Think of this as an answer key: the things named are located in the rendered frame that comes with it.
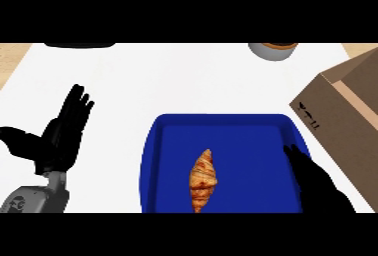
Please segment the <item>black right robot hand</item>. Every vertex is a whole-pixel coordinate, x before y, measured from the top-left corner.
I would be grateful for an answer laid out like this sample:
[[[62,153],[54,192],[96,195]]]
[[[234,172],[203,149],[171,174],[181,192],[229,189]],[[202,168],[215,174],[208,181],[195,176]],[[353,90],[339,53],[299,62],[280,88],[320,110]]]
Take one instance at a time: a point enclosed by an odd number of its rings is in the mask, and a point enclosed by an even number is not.
[[[308,214],[353,214],[345,194],[336,189],[330,176],[295,145],[285,146],[295,181],[299,187],[302,212]]]

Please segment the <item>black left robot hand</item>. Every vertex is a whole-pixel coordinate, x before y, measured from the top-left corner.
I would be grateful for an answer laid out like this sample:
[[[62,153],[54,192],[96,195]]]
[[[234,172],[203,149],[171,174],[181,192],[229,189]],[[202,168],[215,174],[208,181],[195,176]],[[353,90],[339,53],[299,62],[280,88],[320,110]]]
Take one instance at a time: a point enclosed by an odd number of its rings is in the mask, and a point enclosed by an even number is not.
[[[31,160],[35,174],[66,172],[74,166],[84,127],[94,102],[84,87],[71,88],[59,115],[50,120],[40,136],[13,127],[0,127],[0,141],[13,156]]]

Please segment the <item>blue tray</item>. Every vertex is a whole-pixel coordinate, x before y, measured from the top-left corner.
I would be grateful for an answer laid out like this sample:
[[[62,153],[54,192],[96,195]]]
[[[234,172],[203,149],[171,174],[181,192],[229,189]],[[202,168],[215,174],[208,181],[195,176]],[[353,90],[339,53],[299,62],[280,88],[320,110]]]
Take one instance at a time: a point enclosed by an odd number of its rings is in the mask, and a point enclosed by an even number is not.
[[[189,172],[212,153],[218,184],[205,213],[298,213],[298,185],[283,152],[307,146],[282,114],[164,114],[153,122],[140,166],[144,213],[190,213]]]

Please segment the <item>brown cardboard box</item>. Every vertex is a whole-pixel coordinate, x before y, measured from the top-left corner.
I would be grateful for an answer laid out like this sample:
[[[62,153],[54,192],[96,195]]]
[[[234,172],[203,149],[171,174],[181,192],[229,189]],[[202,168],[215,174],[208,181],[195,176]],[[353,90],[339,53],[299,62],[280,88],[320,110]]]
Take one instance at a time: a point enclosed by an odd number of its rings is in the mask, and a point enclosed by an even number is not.
[[[378,47],[320,72],[289,106],[378,212]]]

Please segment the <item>golden brown croissant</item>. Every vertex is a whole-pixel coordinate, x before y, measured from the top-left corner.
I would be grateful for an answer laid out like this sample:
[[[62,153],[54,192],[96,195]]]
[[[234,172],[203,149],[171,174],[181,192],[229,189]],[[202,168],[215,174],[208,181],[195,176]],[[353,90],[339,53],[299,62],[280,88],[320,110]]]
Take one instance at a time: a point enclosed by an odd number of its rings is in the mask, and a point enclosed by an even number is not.
[[[211,150],[206,149],[195,161],[189,173],[189,190],[193,212],[199,213],[208,203],[217,185]]]

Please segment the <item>black flat object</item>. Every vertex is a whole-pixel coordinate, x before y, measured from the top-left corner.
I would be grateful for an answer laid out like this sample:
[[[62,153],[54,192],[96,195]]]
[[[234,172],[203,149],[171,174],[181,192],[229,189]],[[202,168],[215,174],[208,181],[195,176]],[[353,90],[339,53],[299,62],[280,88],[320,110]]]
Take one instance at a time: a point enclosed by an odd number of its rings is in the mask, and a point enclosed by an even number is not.
[[[44,43],[44,44],[48,47],[69,48],[69,49],[107,48],[115,45],[115,43]]]

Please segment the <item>grey cup with brown content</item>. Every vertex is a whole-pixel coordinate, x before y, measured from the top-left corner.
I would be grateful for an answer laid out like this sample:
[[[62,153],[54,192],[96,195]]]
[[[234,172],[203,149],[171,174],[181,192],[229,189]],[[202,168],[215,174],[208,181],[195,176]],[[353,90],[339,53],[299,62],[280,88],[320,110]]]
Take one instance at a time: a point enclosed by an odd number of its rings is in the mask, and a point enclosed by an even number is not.
[[[268,61],[285,60],[296,47],[296,43],[249,43],[252,53]]]

